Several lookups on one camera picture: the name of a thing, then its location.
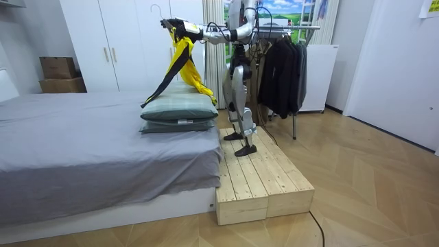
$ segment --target wooden step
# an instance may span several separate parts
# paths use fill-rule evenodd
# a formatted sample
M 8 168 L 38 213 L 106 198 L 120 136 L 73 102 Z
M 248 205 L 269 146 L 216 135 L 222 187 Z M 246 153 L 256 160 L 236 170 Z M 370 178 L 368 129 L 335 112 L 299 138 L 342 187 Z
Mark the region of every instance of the wooden step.
M 220 132 L 224 160 L 219 164 L 221 187 L 216 189 L 219 225 L 309 211 L 313 186 L 263 128 L 252 136 L 258 151 L 244 157 L 234 154 L 244 141 L 223 140 L 233 129 Z

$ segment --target black coat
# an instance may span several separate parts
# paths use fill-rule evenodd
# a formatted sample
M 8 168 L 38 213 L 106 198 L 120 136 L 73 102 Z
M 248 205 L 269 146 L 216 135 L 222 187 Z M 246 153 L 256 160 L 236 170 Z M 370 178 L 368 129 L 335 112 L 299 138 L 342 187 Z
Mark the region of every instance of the black coat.
M 258 103 L 279 114 L 297 114 L 306 94 L 307 52 L 290 40 L 275 42 L 265 57 Z
M 289 113 L 289 94 L 294 67 L 294 54 L 284 41 L 276 42 L 267 52 L 258 94 L 263 104 L 286 118 Z

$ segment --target wardrobe handle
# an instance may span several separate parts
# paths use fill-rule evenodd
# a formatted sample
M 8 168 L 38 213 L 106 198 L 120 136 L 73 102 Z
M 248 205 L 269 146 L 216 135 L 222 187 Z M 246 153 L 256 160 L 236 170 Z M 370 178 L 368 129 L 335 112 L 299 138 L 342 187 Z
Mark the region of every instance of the wardrobe handle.
M 116 58 L 116 49 L 113 47 L 112 49 L 112 58 L 115 60 L 115 62 L 117 62 L 117 58 Z
M 110 60 L 108 59 L 108 54 L 107 54 L 107 48 L 104 47 L 104 53 L 105 53 L 105 58 L 107 59 L 107 62 L 110 62 Z

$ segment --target white wardrobe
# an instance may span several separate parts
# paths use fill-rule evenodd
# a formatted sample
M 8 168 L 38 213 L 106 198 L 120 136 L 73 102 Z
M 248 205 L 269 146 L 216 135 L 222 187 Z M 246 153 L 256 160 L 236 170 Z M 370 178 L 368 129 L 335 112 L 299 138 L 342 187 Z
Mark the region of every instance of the white wardrobe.
M 203 21 L 202 0 L 60 2 L 88 92 L 154 90 L 174 53 L 161 16 Z M 203 51 L 196 43 L 192 52 L 202 77 Z

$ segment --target gray bedsheet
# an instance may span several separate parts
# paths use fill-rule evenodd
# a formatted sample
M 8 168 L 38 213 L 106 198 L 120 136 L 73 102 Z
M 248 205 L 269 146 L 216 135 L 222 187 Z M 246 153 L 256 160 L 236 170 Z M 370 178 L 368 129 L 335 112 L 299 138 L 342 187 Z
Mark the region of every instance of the gray bedsheet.
M 220 185 L 216 128 L 141 134 L 143 93 L 0 102 L 0 226 Z

